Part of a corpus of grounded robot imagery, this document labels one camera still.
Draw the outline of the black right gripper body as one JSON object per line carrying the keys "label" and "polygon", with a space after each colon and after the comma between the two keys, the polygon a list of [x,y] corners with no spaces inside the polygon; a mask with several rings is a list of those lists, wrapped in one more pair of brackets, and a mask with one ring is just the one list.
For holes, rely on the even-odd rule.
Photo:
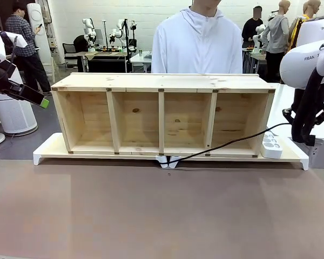
{"label": "black right gripper body", "polygon": [[295,89],[293,111],[298,117],[308,117],[314,108],[324,105],[324,88]]}

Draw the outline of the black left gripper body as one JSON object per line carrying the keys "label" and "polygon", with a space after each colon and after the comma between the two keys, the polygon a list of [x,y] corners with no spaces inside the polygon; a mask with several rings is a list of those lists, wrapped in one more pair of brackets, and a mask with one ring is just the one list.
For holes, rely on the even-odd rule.
{"label": "black left gripper body", "polygon": [[24,84],[11,79],[16,72],[16,67],[5,70],[0,67],[0,94],[20,95],[24,89]]}

